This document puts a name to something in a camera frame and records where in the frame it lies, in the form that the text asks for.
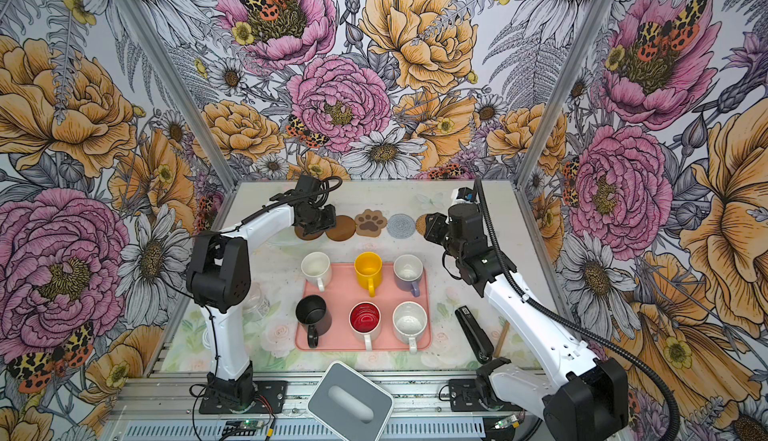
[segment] oval slot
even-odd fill
[[[331,386],[328,389],[328,397],[336,401],[339,406],[361,422],[368,424],[373,421],[373,409],[370,409],[344,389],[338,386]]]

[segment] wooden stick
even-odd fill
[[[498,343],[496,343],[496,349],[493,351],[493,357],[499,357],[502,353],[502,346],[504,345],[504,340],[507,338],[507,333],[509,332],[509,321],[504,323],[504,328],[502,328],[502,334],[498,337]]]

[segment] mug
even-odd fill
[[[376,295],[376,288],[382,283],[382,258],[376,253],[363,253],[355,259],[357,283],[367,289],[370,297]]]
[[[400,303],[392,313],[392,327],[395,337],[408,345],[411,354],[416,354],[416,343],[422,339],[427,328],[427,312],[413,301]]]
[[[317,348],[320,337],[331,329],[331,312],[326,301],[316,294],[311,294],[296,304],[296,319],[306,331],[306,343],[310,348]]]
[[[424,275],[424,264],[412,254],[403,254],[395,260],[395,284],[403,291],[410,291],[413,297],[421,292],[418,283]]]
[[[350,327],[355,337],[366,344],[366,351],[372,351],[372,342],[382,331],[382,315],[374,303],[357,303],[350,311]]]
[[[320,292],[331,282],[331,259],[325,253],[315,252],[304,256],[301,272],[307,281],[317,286]]]

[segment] mug handle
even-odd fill
[[[317,333],[317,327],[310,324],[306,327],[306,343],[310,345],[310,348],[315,349],[318,341],[320,341],[320,335]]]

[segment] tray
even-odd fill
[[[376,288],[376,296],[370,297],[368,290],[363,290],[357,283],[353,263],[331,263],[333,278],[324,293],[314,284],[304,282],[304,296],[317,294],[326,301],[333,322],[327,333],[320,337],[317,349],[311,349],[306,342],[306,331],[296,322],[296,347],[302,351],[365,351],[363,341],[355,338],[350,327],[350,311],[357,303],[364,301],[374,303],[382,315],[382,331],[372,342],[374,351],[407,351],[408,345],[401,343],[394,333],[392,312],[399,303],[413,301],[421,304],[427,311],[427,329],[424,336],[416,344],[419,350],[425,350],[432,344],[432,323],[429,320],[429,297],[427,289],[427,273],[424,272],[419,284],[421,296],[413,297],[410,291],[400,291],[395,284],[393,263],[384,263],[382,268],[382,284]]]

